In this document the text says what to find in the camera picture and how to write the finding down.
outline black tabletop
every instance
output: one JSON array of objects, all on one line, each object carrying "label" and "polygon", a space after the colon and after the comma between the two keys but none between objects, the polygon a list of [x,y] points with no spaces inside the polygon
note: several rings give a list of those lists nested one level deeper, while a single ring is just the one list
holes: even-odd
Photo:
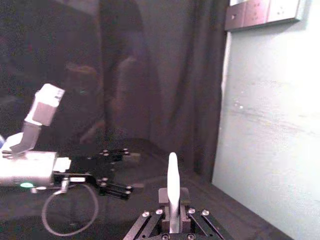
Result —
[{"label": "black tabletop", "polygon": [[[41,220],[42,207],[52,191],[31,194],[23,189],[1,188],[0,239],[123,239],[141,213],[158,208],[158,190],[167,186],[169,153],[141,139],[122,141],[113,144],[113,147],[128,148],[132,153],[141,154],[138,164],[115,164],[115,181],[140,186],[128,201],[98,196],[99,214],[95,222],[77,235],[58,237],[47,232]],[[208,209],[235,240],[291,240],[239,202],[187,170],[183,162],[179,162],[179,173],[180,186],[188,188],[191,205],[199,210]],[[76,186],[67,194],[53,199],[47,218],[57,232],[68,233],[86,225],[93,212],[94,204],[89,192],[83,186]]]}]

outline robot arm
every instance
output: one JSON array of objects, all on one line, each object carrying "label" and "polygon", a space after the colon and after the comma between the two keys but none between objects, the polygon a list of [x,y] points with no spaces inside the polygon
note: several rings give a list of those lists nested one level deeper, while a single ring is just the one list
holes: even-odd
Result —
[{"label": "robot arm", "polygon": [[51,84],[45,84],[35,94],[30,112],[24,119],[22,132],[8,137],[2,151],[18,155],[32,150],[38,140],[41,126],[49,126],[65,91]]}]

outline bolt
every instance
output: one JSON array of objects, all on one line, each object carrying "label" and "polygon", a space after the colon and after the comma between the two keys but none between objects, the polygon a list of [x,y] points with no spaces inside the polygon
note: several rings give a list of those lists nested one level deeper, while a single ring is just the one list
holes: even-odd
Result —
[{"label": "bolt", "polygon": [[203,211],[202,211],[202,215],[203,216],[208,216],[209,215],[209,211],[208,210],[205,210],[205,209],[203,209]]},{"label": "bolt", "polygon": [[189,208],[188,213],[189,214],[194,214],[196,210],[194,208]]},{"label": "bolt", "polygon": [[162,240],[169,240],[170,237],[169,237],[168,234],[163,234],[161,239],[162,239]]},{"label": "bolt", "polygon": [[37,194],[38,193],[38,190],[35,187],[31,188],[30,191],[31,191],[32,194]]},{"label": "bolt", "polygon": [[193,235],[193,234],[188,234],[187,239],[188,239],[188,240],[194,240],[194,239],[196,239],[196,236]]},{"label": "bolt", "polygon": [[150,215],[150,212],[148,212],[148,211],[145,211],[144,213],[142,213],[142,216],[143,217],[149,217],[149,215]]},{"label": "bolt", "polygon": [[157,211],[155,211],[155,213],[157,214],[157,215],[160,215],[160,214],[162,214],[164,211],[162,210],[162,209],[158,209]]}]

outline dark curtain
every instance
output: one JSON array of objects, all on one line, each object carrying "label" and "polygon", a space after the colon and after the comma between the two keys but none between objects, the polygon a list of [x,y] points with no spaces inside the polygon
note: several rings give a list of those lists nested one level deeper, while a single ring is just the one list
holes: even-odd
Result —
[{"label": "dark curtain", "polygon": [[107,144],[143,138],[211,181],[228,0],[102,0]]}]

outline electrical outlet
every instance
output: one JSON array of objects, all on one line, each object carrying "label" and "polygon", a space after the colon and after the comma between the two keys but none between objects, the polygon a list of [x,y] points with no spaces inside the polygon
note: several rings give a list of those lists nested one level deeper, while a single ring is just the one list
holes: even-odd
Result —
[{"label": "electrical outlet", "polygon": [[244,26],[247,2],[229,6],[226,10],[225,30],[242,28]]},{"label": "electrical outlet", "polygon": [[269,5],[270,0],[247,1],[243,26],[250,27],[265,24],[268,18]]},{"label": "electrical outlet", "polygon": [[268,23],[281,20],[301,20],[303,3],[302,0],[271,0]]}]

